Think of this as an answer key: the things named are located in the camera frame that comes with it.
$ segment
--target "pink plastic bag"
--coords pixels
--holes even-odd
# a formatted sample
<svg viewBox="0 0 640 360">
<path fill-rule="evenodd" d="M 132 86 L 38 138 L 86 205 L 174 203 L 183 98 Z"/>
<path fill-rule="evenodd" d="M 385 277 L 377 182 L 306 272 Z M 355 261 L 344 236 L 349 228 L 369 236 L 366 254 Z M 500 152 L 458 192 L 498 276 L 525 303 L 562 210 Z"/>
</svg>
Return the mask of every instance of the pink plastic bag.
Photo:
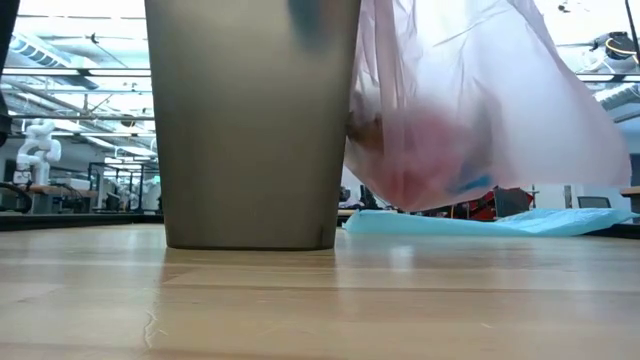
<svg viewBox="0 0 640 360">
<path fill-rule="evenodd" d="M 346 165 L 419 211 L 496 185 L 626 185 L 626 145 L 531 0 L 363 0 Z"/>
</svg>

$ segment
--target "gray trash can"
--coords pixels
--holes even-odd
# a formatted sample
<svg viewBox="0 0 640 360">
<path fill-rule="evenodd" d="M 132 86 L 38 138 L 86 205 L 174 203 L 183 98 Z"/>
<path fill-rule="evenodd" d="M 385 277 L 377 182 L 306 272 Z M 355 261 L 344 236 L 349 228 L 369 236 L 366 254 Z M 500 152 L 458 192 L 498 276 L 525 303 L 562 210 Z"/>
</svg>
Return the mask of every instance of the gray trash can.
<svg viewBox="0 0 640 360">
<path fill-rule="evenodd" d="M 333 247 L 359 10 L 146 0 L 170 247 Z"/>
</svg>

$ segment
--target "plastic bag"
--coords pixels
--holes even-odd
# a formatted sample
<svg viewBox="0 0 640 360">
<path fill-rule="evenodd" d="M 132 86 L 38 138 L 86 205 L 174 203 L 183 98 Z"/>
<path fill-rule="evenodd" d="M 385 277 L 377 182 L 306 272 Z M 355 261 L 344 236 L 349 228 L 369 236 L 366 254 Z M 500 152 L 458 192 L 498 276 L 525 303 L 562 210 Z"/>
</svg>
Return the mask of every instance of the plastic bag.
<svg viewBox="0 0 640 360">
<path fill-rule="evenodd" d="M 345 164 L 420 211 L 495 186 L 627 185 L 626 144 L 531 0 L 363 0 Z"/>
</svg>

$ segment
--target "blue cloth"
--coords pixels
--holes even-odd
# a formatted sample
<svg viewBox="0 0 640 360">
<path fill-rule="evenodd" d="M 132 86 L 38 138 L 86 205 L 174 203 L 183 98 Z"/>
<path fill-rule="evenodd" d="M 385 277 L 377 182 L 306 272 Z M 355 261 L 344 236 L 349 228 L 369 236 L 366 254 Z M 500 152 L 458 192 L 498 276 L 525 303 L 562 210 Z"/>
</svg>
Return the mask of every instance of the blue cloth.
<svg viewBox="0 0 640 360">
<path fill-rule="evenodd" d="M 616 209 L 536 209 L 496 222 L 429 218 L 387 211 L 355 213 L 344 228 L 354 234 L 577 236 L 638 217 Z"/>
</svg>

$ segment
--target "ceiling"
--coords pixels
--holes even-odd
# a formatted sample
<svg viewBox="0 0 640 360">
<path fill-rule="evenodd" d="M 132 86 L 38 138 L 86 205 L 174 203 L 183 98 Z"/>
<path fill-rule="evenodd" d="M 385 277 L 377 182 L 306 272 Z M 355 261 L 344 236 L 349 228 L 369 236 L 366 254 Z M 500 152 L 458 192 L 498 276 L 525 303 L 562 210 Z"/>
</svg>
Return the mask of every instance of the ceiling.
<svg viewBox="0 0 640 360">
<path fill-rule="evenodd" d="M 632 60 L 606 62 L 597 67 L 601 54 L 589 46 L 578 46 L 593 41 L 611 31 L 628 31 L 629 25 L 624 1 L 613 0 L 535 0 L 545 17 L 549 31 L 559 46 L 563 60 L 575 72 L 610 73 L 634 72 Z M 630 0 L 633 14 L 640 26 L 640 0 Z M 565 11 L 558 7 L 565 6 Z M 22 0 L 15 34 L 55 51 L 67 59 L 66 66 L 74 68 L 149 68 L 149 52 L 143 0 Z M 7 66 L 40 66 L 27 57 L 10 53 Z M 153 98 L 150 78 L 90 78 L 97 90 L 65 85 L 43 77 L 11 77 L 33 89 L 44 91 L 77 108 L 93 110 L 96 116 L 152 117 Z M 616 85 L 594 84 L 594 92 Z M 73 111 L 33 94 L 2 84 L 2 90 L 11 97 L 9 105 L 14 113 L 72 114 Z M 630 103 L 625 111 L 640 107 Z M 71 124 L 58 120 L 64 127 L 81 126 L 83 131 L 111 133 L 143 133 L 155 131 L 152 121 L 138 121 L 133 127 L 120 121 L 89 121 Z M 640 121 L 628 121 L 624 131 L 640 133 Z M 101 137 L 93 146 L 104 151 L 113 147 L 153 149 L 152 137 Z"/>
</svg>

